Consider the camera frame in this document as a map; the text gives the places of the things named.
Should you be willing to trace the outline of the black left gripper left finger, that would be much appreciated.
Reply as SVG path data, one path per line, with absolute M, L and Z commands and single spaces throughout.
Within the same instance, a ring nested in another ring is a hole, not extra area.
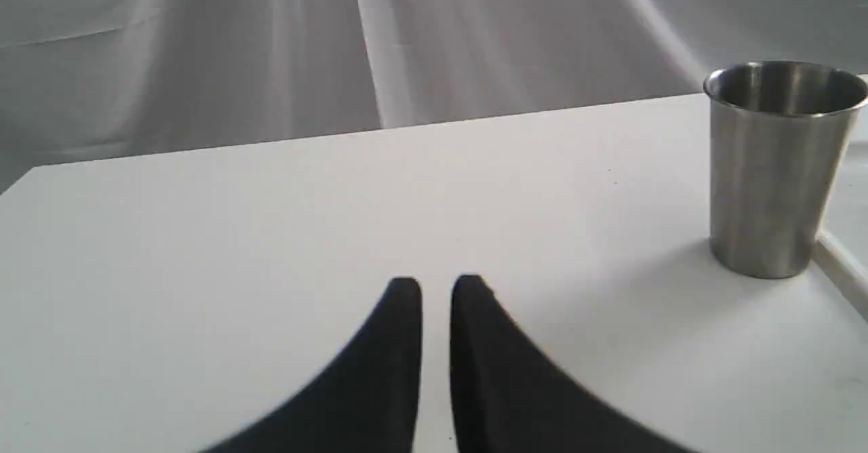
M 422 359 L 422 293 L 388 283 L 349 344 L 282 406 L 212 452 L 410 452 Z

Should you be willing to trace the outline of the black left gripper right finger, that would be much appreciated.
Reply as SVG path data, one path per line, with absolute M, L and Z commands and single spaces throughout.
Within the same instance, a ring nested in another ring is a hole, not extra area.
M 460 452 L 682 452 L 555 366 L 477 275 L 452 290 L 450 397 Z

